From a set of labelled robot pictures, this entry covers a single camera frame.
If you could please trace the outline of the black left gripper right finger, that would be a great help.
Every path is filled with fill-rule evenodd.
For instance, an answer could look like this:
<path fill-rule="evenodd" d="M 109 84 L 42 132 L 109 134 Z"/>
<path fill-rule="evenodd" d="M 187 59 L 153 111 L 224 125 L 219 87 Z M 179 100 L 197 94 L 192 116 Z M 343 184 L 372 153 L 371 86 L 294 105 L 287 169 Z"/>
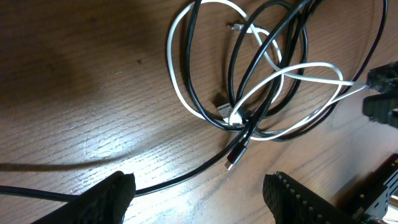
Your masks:
<path fill-rule="evenodd" d="M 338 210 L 284 172 L 265 175 L 262 195 L 276 223 L 349 224 L 360 222 Z"/>

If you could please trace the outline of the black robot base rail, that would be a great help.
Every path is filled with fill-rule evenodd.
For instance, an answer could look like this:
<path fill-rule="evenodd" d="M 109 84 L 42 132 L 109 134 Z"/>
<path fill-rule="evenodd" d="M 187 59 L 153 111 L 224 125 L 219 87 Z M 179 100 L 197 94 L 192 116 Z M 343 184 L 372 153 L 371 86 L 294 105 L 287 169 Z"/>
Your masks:
<path fill-rule="evenodd" d="M 360 223 L 381 223 L 389 200 L 397 192 L 397 154 L 347 191 L 338 208 Z"/>

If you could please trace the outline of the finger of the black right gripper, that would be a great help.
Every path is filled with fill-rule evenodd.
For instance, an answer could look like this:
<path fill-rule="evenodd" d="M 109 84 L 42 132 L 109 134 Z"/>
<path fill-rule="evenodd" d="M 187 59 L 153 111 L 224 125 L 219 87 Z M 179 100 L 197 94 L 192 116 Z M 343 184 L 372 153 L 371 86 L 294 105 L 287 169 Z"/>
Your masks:
<path fill-rule="evenodd" d="M 370 89 L 380 93 L 397 91 L 397 62 L 371 69 L 368 73 L 366 84 Z"/>
<path fill-rule="evenodd" d="M 363 100 L 363 115 L 371 121 L 397 128 L 397 95 L 378 94 Z"/>

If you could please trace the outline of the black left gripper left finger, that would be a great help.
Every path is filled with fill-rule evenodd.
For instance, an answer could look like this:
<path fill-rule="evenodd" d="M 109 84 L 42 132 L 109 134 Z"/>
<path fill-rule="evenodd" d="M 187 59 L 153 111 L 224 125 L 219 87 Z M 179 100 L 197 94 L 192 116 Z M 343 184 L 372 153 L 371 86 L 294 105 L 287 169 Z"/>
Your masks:
<path fill-rule="evenodd" d="M 117 171 L 32 224 L 120 224 L 135 195 L 135 176 Z"/>

